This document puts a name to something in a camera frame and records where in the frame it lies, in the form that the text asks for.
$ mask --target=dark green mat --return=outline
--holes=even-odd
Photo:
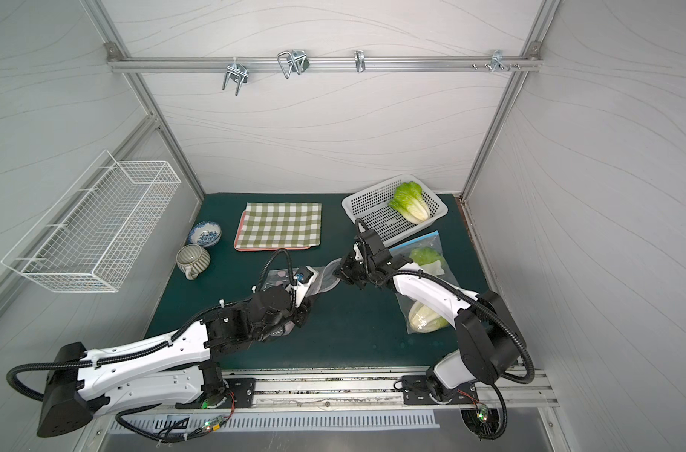
[[[175,270],[167,283],[147,337],[175,330],[195,312],[220,299],[237,300],[250,294],[269,252],[239,252],[232,240],[248,202],[309,202],[323,204],[319,247],[292,251],[293,266],[325,266],[353,246],[355,230],[341,201],[346,194],[209,194],[198,221],[222,227],[222,240],[209,249],[212,262],[196,280]],[[449,212],[420,234],[438,230],[444,257],[465,289],[484,292],[488,286],[469,241],[456,199],[440,195]],[[278,258],[272,268],[283,268]],[[405,320],[393,292],[371,286],[359,290],[340,283],[320,294],[304,328],[249,350],[231,354],[225,369],[353,366],[429,366],[456,349],[453,328],[427,334],[407,334]]]

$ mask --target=red wire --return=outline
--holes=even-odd
[[[230,420],[232,417],[232,414],[235,412],[235,394],[229,393],[230,394],[230,399],[232,399],[232,408],[230,408],[230,415],[227,417],[227,420]]]
[[[481,403],[481,402],[479,402],[478,400],[476,400],[474,397],[472,397],[471,395],[466,394],[464,391],[461,391],[460,389],[457,389],[457,391],[458,391],[459,394],[461,394],[462,396],[466,396],[466,397],[468,397],[469,399],[473,400],[474,403]]]

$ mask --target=white wall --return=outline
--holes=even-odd
[[[134,57],[518,55],[540,0],[104,0]],[[460,191],[508,75],[146,75],[207,192],[354,192],[402,173]]]
[[[562,3],[469,199],[575,450],[686,450],[686,1]]]
[[[0,259],[103,149],[115,149],[145,117],[124,78],[107,68],[101,44],[76,0],[0,2]],[[132,158],[175,165],[157,132]],[[74,341],[92,348],[139,339],[196,203],[183,182],[117,294],[24,286],[0,319],[0,450],[75,445],[78,433],[35,437],[40,403],[14,393],[6,371],[49,361]],[[44,378],[22,375],[38,390]]]

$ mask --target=plastic basket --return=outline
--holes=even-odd
[[[421,224],[413,224],[403,218],[400,213],[388,206],[396,188],[404,182],[415,182],[423,190],[423,199],[429,205],[431,217]],[[357,218],[366,220],[368,227],[372,228],[389,247],[398,241],[405,239],[419,231],[428,228],[431,223],[447,214],[449,209],[441,198],[436,196],[426,185],[410,174],[401,174],[380,184],[351,194],[341,203],[343,210],[348,214],[350,221]]]

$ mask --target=checkered cloth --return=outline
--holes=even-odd
[[[318,203],[248,203],[235,247],[303,248],[320,245]]]

